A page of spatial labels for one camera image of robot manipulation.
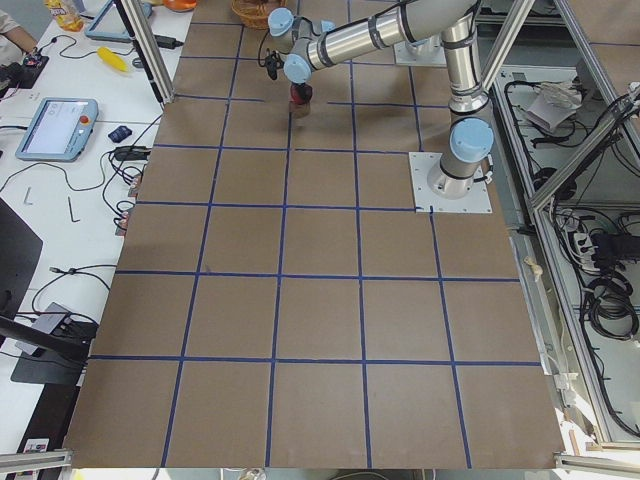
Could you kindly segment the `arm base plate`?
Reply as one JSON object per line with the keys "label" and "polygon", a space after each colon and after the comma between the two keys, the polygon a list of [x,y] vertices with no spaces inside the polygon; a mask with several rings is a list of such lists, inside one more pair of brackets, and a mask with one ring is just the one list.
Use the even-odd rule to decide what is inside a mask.
{"label": "arm base plate", "polygon": [[444,49],[439,44],[423,43],[411,45],[400,42],[394,45],[395,63],[404,66],[444,68]]}
{"label": "arm base plate", "polygon": [[472,177],[454,179],[441,168],[439,152],[410,152],[409,168],[417,213],[491,214],[491,173],[477,165]]}

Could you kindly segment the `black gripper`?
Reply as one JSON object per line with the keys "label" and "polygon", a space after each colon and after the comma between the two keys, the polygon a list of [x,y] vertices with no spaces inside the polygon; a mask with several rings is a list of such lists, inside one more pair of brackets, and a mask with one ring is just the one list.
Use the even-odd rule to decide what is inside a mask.
{"label": "black gripper", "polygon": [[292,98],[310,98],[311,86],[307,83],[292,83],[290,93]]}

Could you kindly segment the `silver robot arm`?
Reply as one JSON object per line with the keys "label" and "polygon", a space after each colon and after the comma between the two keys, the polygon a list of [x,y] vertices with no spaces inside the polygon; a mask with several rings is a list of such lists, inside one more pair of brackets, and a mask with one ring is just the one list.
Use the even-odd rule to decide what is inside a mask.
{"label": "silver robot arm", "polygon": [[438,196],[459,200],[471,190],[481,162],[488,156],[494,133],[483,113],[489,98],[476,51],[476,1],[398,1],[366,18],[341,26],[313,21],[285,7],[268,17],[275,48],[261,58],[271,79],[284,72],[301,103],[311,98],[314,72],[401,42],[418,46],[437,37],[444,50],[451,91],[448,147],[428,174]]}

